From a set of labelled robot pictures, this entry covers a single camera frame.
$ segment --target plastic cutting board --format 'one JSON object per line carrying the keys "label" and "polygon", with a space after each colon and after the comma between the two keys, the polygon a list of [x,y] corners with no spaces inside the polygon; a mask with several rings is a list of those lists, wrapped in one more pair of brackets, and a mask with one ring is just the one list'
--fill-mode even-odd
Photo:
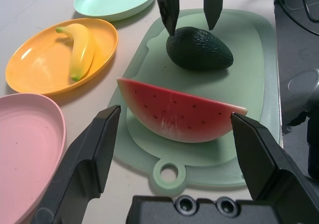
{"label": "plastic cutting board", "polygon": [[[180,11],[177,27],[181,26],[208,30],[202,9]],[[224,9],[212,33],[234,55],[235,62],[227,71],[192,74],[173,64],[165,49],[168,33],[159,18],[146,33],[124,77],[246,107],[247,116],[259,120],[279,142],[278,69],[271,25],[254,13]],[[109,106],[115,104],[121,105],[122,114],[114,155],[148,173],[158,191],[175,195],[187,185],[245,184],[232,132],[211,142],[179,143],[143,127],[127,109],[118,88]],[[160,177],[168,165],[178,170],[177,179],[170,183]]]}

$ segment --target orange plate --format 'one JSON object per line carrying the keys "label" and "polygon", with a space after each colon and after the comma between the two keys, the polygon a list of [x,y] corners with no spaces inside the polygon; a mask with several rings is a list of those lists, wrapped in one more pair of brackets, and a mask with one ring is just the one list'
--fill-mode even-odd
{"label": "orange plate", "polygon": [[[73,41],[57,26],[85,25],[95,37],[103,59],[93,59],[88,73],[78,82],[69,76]],[[18,92],[53,95],[71,90],[97,75],[111,60],[118,45],[118,33],[107,21],[80,18],[49,27],[27,40],[11,57],[6,67],[8,85]]]}

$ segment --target plastic plate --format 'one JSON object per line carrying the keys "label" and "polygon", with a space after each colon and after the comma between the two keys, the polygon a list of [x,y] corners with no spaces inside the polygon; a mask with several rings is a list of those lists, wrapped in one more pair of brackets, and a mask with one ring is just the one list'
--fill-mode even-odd
{"label": "plastic plate", "polygon": [[116,21],[133,16],[147,8],[153,0],[75,0],[75,10],[86,16]]}
{"label": "plastic plate", "polygon": [[51,99],[0,98],[0,223],[19,224],[40,202],[62,158],[65,121]]}
{"label": "plastic plate", "polygon": [[[94,34],[103,58],[94,60],[78,82],[69,76],[73,41],[55,28],[72,23],[85,25]],[[71,90],[97,75],[111,60],[118,45],[116,29],[107,21],[80,18],[49,27],[27,40],[11,57],[6,67],[8,85],[21,93],[53,95]]]}

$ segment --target toy banana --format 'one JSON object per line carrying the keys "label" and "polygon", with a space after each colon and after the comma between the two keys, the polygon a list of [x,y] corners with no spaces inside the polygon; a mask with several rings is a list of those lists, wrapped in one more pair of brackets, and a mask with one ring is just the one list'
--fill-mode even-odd
{"label": "toy banana", "polygon": [[55,30],[74,41],[69,72],[73,81],[79,81],[92,64],[96,46],[94,37],[86,26],[78,23],[57,27]]}

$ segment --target white table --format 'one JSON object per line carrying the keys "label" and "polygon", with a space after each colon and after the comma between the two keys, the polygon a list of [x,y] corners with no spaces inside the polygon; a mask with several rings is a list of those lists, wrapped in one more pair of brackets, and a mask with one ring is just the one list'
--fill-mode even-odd
{"label": "white table", "polygon": [[[73,0],[0,0],[0,96],[11,94],[5,82],[5,67],[15,50],[42,29],[58,22],[78,17]],[[203,0],[180,0],[180,9],[201,8]],[[224,8],[258,13],[275,27],[273,0],[224,0]],[[92,81],[68,94],[53,97],[60,105],[67,125],[67,145],[83,131],[98,111],[107,107],[117,86],[116,77],[123,75],[139,43],[152,22],[160,16],[157,3],[137,16],[114,25],[119,33],[119,45],[109,72],[102,72]],[[195,190],[184,194],[194,198],[216,200],[220,196],[249,199],[247,189]],[[84,224],[124,224],[133,195],[154,195],[148,179],[123,163],[113,161],[106,189],[100,199],[92,200]]]}

